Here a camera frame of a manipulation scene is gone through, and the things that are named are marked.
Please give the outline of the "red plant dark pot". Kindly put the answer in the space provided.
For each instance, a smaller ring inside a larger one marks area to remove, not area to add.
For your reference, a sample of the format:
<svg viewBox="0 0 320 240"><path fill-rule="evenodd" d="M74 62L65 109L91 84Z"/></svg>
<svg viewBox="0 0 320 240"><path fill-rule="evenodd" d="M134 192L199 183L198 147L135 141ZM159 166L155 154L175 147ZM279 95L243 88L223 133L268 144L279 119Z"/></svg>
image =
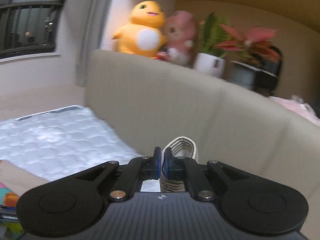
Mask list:
<svg viewBox="0 0 320 240"><path fill-rule="evenodd" d="M278 64L281 55L272 48L271 39L276 36L276 29L254 27L246 33L221 24L220 27L231 37L215 45L224 52L234 52L238 59L233 61L233 68L228 81L254 90L257 77L268 62Z"/></svg>

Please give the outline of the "dark window with bars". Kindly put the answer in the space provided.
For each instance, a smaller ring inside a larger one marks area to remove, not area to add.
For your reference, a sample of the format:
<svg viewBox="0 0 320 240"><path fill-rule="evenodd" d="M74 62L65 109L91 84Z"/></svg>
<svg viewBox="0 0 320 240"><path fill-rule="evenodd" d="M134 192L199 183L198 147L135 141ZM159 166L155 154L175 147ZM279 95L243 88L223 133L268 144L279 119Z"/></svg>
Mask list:
<svg viewBox="0 0 320 240"><path fill-rule="evenodd" d="M66 0L1 0L1 58L53 53Z"/></svg>

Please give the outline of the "white quilted mattress cover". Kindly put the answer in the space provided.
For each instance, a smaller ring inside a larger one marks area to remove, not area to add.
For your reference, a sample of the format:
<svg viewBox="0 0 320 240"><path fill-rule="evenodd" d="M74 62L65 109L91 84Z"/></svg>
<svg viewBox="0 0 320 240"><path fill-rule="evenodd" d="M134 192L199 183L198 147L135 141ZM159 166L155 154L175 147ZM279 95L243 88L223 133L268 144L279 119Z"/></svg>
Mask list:
<svg viewBox="0 0 320 240"><path fill-rule="evenodd" d="M124 165L139 156L86 107L1 121L1 160L48 181L111 160Z"/></svg>

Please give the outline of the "beige striped shirt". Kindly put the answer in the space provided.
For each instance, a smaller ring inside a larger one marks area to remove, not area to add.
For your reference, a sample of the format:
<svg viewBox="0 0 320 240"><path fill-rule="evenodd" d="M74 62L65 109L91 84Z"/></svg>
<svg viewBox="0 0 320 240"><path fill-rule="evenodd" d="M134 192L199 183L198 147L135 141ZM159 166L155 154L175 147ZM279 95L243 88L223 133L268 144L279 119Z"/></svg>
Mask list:
<svg viewBox="0 0 320 240"><path fill-rule="evenodd" d="M185 191L183 167L180 159L192 158L198 162L199 155L195 142L189 137L176 137L162 150L161 175L159 180L145 180L142 192L183 192Z"/></svg>

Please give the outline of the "yellow plush duck toy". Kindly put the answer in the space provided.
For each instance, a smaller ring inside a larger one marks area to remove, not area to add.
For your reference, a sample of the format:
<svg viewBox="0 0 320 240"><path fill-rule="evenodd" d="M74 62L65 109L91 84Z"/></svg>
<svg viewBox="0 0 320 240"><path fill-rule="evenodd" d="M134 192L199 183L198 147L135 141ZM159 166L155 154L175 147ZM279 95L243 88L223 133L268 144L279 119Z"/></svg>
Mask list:
<svg viewBox="0 0 320 240"><path fill-rule="evenodd" d="M130 12L129 23L116 30L117 51L125 54L155 58L167 42L161 28L165 13L155 1L143 1Z"/></svg>

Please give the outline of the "pink cloth pile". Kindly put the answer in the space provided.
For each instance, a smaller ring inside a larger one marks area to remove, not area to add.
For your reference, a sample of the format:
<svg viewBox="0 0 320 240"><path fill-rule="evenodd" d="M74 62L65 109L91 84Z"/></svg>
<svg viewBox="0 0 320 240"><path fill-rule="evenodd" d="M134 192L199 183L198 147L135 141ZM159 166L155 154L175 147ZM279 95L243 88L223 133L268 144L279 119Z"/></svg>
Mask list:
<svg viewBox="0 0 320 240"><path fill-rule="evenodd" d="M317 117L316 112L308 103L305 103L301 97L293 95L290 99L276 96L269 96L268 98L319 126L319 118Z"/></svg>

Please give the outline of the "pink plush doll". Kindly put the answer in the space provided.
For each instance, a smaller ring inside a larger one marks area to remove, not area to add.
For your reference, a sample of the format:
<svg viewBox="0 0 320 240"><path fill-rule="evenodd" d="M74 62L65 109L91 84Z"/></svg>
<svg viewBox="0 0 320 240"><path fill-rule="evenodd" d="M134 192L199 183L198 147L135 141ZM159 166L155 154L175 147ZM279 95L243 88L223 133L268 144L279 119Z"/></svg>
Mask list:
<svg viewBox="0 0 320 240"><path fill-rule="evenodd" d="M158 51L156 59L187 66L196 34L193 15L178 10L165 20L163 33L167 43Z"/></svg>

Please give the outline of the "green plant white pot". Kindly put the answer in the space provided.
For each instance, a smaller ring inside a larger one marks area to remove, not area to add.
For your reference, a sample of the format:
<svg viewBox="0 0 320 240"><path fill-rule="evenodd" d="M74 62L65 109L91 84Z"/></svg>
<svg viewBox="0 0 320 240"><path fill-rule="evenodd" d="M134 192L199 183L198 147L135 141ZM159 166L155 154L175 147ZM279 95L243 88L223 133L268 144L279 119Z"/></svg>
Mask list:
<svg viewBox="0 0 320 240"><path fill-rule="evenodd" d="M221 77L225 70L226 53L216 45L228 41L229 35L220 27L221 24L228 24L227 17L211 12L199 25L199 47L194 69L202 74Z"/></svg>

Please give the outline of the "grey curtain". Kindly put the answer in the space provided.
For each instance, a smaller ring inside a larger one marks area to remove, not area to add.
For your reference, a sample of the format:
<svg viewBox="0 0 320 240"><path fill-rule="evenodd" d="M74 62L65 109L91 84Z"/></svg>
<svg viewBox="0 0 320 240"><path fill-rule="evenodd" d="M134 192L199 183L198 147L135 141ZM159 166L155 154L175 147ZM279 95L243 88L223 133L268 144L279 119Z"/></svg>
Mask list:
<svg viewBox="0 0 320 240"><path fill-rule="evenodd" d="M88 0L75 62L75 84L85 87L91 52L99 49L112 0Z"/></svg>

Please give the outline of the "colourful cartoon play mat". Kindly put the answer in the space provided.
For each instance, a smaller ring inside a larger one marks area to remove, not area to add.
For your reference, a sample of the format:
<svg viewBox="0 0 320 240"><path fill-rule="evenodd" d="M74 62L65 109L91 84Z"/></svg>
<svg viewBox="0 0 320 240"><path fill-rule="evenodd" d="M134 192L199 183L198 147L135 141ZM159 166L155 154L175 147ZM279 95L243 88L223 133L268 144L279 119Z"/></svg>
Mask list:
<svg viewBox="0 0 320 240"><path fill-rule="evenodd" d="M1 239L18 239L23 234L16 216L18 199L19 196L1 183Z"/></svg>

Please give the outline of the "beige padded headboard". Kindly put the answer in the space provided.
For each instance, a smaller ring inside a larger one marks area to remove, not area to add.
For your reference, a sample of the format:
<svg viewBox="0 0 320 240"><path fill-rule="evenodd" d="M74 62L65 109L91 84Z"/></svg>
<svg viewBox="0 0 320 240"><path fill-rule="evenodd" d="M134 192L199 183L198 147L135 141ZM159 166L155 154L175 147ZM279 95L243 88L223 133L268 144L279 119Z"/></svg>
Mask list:
<svg viewBox="0 0 320 240"><path fill-rule="evenodd" d="M86 105L137 152L186 136L218 160L290 186L308 200L302 232L319 239L319 127L269 98L195 70L95 50Z"/></svg>

